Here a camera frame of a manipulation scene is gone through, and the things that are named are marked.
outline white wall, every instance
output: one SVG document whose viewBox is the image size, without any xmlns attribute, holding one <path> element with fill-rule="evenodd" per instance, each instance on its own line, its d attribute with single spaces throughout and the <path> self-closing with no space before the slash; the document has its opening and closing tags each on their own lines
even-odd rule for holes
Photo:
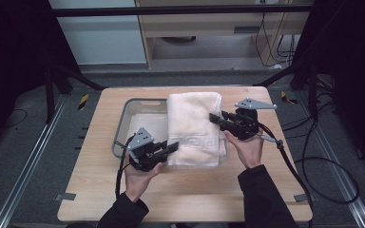
<svg viewBox="0 0 365 228">
<path fill-rule="evenodd" d="M 49 0 L 53 9 L 135 7 L 133 0 Z M 58 17 L 79 65 L 146 64 L 137 16 Z"/>
</svg>

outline wooden tabletop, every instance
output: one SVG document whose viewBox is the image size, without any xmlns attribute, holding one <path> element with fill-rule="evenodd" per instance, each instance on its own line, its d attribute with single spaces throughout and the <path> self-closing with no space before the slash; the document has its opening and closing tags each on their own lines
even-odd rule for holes
<svg viewBox="0 0 365 228">
<path fill-rule="evenodd" d="M 63 200 L 58 212 L 61 221 L 97 221 L 115 200 L 115 180 L 120 160 L 111 150 L 126 101 L 131 98 L 163 98 L 171 93 L 219 92 L 222 110 L 235 112 L 234 104 L 251 99 L 271 104 L 265 87 L 128 87 L 103 91 L 91 120 L 86 139 L 67 186 L 74 200 Z M 284 140 L 275 110 L 258 110 L 259 121 L 268 126 L 276 138 Z M 307 202 L 296 202 L 294 195 L 304 194 L 290 173 L 276 145 L 265 142 L 262 163 L 275 182 L 296 221 L 307 221 L 312 212 Z M 244 170 L 236 149 L 228 144 L 229 157 L 220 166 L 207 169 L 164 168 L 152 180 L 142 200 L 149 207 L 145 221 L 244 221 L 243 195 L 237 176 Z M 123 176 L 121 192 L 125 190 Z"/>
</svg>

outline folded towel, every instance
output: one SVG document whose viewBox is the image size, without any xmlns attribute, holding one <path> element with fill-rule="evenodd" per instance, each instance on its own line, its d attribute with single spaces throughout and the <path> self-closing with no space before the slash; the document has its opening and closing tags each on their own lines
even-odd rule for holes
<svg viewBox="0 0 365 228">
<path fill-rule="evenodd" d="M 179 149 L 168 165 L 217 166 L 226 156 L 226 139 L 209 121 L 209 113 L 221 116 L 222 98 L 217 92 L 170 94 L 167 99 L 168 143 Z"/>
</svg>

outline human hand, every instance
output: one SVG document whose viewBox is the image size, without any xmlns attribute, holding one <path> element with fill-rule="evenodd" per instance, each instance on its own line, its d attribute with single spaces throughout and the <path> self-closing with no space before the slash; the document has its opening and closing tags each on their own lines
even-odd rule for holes
<svg viewBox="0 0 365 228">
<path fill-rule="evenodd" d="M 144 172 L 135 169 L 132 165 L 127 166 L 125 168 L 126 196 L 133 202 L 138 201 L 152 178 L 160 174 L 163 167 L 164 163 L 159 162 L 152 170 Z"/>
<path fill-rule="evenodd" d="M 254 168 L 260 165 L 263 147 L 263 139 L 260 137 L 262 135 L 262 129 L 259 129 L 257 135 L 245 141 L 238 140 L 227 130 L 223 132 L 227 140 L 236 147 L 239 158 L 245 168 Z"/>
</svg>

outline black sleeve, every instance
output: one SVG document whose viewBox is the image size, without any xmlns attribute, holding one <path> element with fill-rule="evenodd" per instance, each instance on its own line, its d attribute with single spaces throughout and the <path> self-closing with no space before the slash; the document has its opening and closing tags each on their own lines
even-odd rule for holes
<svg viewBox="0 0 365 228">
<path fill-rule="evenodd" d="M 142 200 L 132 202 L 122 193 L 102 216 L 97 228 L 138 228 L 149 209 Z"/>
<path fill-rule="evenodd" d="M 239 175 L 245 227 L 298 227 L 264 165 Z"/>
</svg>

